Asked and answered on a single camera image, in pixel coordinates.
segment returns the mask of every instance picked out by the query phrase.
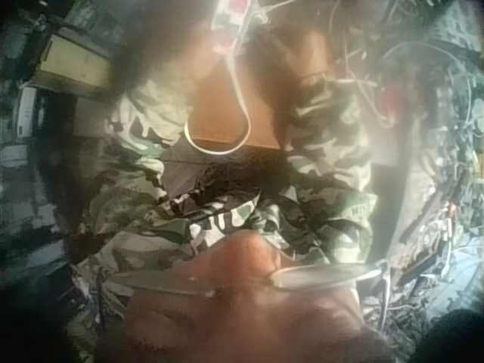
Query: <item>camouflage jacket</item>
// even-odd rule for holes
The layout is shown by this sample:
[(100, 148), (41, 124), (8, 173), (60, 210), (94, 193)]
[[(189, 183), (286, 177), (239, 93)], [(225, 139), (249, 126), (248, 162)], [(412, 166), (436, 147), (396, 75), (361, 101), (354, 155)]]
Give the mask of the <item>camouflage jacket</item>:
[[(229, 182), (169, 199), (160, 158), (181, 137), (193, 90), (166, 67), (124, 95), (107, 120), (106, 154), (114, 158), (98, 179), (89, 217), (95, 233), (114, 237), (77, 267), (84, 281), (95, 285), (96, 271), (169, 268), (240, 228), (301, 263), (364, 262), (376, 197), (368, 192), (370, 152), (354, 94), (322, 74), (302, 81), (280, 190)], [(104, 290), (122, 315), (117, 296), (126, 292)]]

